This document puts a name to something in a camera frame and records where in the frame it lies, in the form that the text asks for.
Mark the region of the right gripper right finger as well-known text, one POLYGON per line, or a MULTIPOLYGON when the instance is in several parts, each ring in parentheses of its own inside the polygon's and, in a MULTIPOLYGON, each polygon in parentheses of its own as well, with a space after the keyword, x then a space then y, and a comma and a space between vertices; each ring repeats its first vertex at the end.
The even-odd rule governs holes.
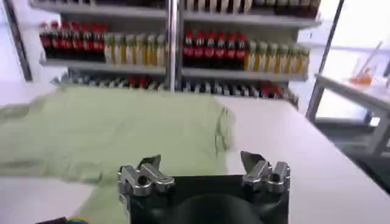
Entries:
POLYGON ((241 151, 240 156, 246 171, 243 185, 251 191, 282 194, 290 190, 291 169, 286 162, 278 161, 273 166, 262 155, 247 151, 241 151))

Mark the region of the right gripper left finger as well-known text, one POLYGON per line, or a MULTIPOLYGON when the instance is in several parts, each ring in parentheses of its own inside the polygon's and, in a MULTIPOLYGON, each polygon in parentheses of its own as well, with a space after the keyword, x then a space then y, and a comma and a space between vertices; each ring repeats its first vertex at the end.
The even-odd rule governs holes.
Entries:
POLYGON ((160 172, 161 155, 143 158, 136 167, 121 166, 117 171, 118 197, 125 203, 130 196, 148 197, 154 191, 167 194, 176 185, 174 177, 160 172))

